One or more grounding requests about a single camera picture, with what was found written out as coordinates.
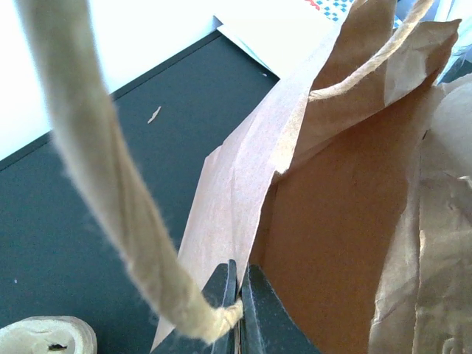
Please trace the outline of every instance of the wrinkled brown paper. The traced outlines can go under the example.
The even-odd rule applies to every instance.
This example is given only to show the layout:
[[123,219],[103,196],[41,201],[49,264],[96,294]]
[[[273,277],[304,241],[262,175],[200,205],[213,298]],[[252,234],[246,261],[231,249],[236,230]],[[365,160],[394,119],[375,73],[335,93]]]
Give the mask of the wrinkled brown paper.
[[[459,22],[418,25],[349,92],[307,104],[392,35],[396,0],[361,2],[208,156],[179,259],[201,288],[228,259],[239,282],[259,264],[323,353],[463,348],[472,235],[457,178],[472,174],[472,133],[450,147],[454,164],[434,137],[459,140],[441,119],[469,125],[455,102],[471,90],[467,78],[433,86]],[[153,346],[171,330],[161,319]]]

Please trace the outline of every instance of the brown paper bag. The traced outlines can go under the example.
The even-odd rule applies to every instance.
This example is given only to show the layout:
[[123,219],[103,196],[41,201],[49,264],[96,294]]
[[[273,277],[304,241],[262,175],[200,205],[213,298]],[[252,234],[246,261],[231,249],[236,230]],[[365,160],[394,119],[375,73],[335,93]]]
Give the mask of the brown paper bag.
[[[391,37],[396,1],[362,2],[208,156],[179,259],[201,288],[228,259],[239,282],[259,264],[323,353],[408,353],[420,142],[459,22],[418,25],[357,86],[308,103]],[[171,330],[161,319],[153,346]]]

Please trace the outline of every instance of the twisted paper handle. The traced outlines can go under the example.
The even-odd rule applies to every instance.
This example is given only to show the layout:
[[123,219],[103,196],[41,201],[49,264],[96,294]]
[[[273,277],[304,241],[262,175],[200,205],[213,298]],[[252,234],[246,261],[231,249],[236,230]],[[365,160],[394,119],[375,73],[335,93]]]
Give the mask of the twisted paper handle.
[[86,0],[16,0],[52,121],[76,188],[155,312],[211,344],[243,316],[213,308],[177,253],[117,122],[98,67]]
[[405,21],[397,28],[394,35],[382,46],[382,48],[378,50],[377,53],[374,54],[373,57],[371,57],[366,63],[362,64],[357,70],[340,83],[310,92],[308,95],[308,101],[312,102],[314,100],[323,100],[339,96],[340,94],[349,91],[368,74],[375,71],[385,62],[385,60],[390,58],[392,54],[401,47],[423,16],[428,12],[433,2],[434,0],[417,0],[410,9]]

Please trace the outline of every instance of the white wall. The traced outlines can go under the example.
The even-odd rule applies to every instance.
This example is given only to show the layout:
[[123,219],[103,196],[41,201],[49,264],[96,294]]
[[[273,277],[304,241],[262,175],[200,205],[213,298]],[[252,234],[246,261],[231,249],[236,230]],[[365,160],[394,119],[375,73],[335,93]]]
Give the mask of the white wall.
[[[211,33],[213,0],[89,0],[109,92]],[[50,130],[13,0],[0,1],[0,160]]]

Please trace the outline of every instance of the dark tabletop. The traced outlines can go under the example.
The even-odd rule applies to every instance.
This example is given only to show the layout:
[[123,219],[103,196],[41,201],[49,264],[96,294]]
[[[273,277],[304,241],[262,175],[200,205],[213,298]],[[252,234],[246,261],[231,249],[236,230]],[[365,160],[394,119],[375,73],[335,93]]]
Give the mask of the dark tabletop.
[[[213,33],[114,93],[131,153],[177,246],[205,157],[276,81]],[[0,327],[76,316],[94,328],[99,354],[148,354],[157,318],[48,141],[0,162]]]

